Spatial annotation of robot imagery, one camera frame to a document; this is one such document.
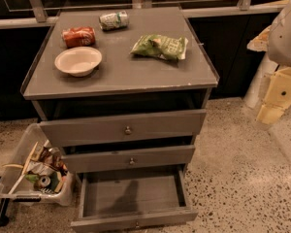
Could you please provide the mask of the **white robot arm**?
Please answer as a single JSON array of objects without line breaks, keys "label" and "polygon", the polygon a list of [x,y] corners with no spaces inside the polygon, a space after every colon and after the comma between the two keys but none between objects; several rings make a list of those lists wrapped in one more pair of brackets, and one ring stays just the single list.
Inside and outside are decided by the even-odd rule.
[{"label": "white robot arm", "polygon": [[276,123],[291,106],[291,0],[272,24],[247,45],[249,50],[265,51],[280,69],[270,77],[257,120]]}]

